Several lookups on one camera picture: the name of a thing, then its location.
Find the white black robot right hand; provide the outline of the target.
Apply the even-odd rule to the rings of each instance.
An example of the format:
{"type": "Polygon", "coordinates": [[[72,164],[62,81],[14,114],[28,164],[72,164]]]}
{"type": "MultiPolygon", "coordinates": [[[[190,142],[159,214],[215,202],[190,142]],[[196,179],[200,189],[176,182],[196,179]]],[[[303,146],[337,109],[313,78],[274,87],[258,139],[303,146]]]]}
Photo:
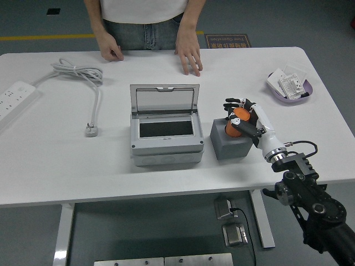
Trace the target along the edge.
{"type": "Polygon", "coordinates": [[[227,120],[231,127],[242,135],[249,137],[256,148],[262,151],[264,159],[274,163],[287,157],[285,145],[278,140],[275,129],[263,108],[247,98],[227,98],[224,109],[228,112],[227,120]],[[235,109],[242,108],[249,115],[248,121],[242,119],[235,109]]]}

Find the person's right hand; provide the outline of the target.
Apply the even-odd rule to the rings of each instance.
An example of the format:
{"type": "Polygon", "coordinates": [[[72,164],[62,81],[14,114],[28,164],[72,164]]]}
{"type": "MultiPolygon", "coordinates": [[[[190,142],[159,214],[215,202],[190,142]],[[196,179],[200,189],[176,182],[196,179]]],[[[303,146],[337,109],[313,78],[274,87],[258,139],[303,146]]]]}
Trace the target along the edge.
{"type": "Polygon", "coordinates": [[[101,56],[110,62],[123,61],[124,56],[114,37],[106,31],[96,35],[101,56]]]}

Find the person's left hand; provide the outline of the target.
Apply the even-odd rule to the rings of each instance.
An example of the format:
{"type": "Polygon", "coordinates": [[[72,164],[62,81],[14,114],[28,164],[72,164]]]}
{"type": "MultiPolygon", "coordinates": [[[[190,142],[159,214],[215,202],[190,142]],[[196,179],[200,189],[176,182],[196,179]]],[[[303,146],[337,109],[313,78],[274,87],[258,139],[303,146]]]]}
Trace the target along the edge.
{"type": "Polygon", "coordinates": [[[184,23],[180,24],[176,36],[175,54],[180,58],[185,75],[189,75],[189,69],[191,69],[196,76],[200,76],[203,66],[195,26],[185,25],[184,23]]]}

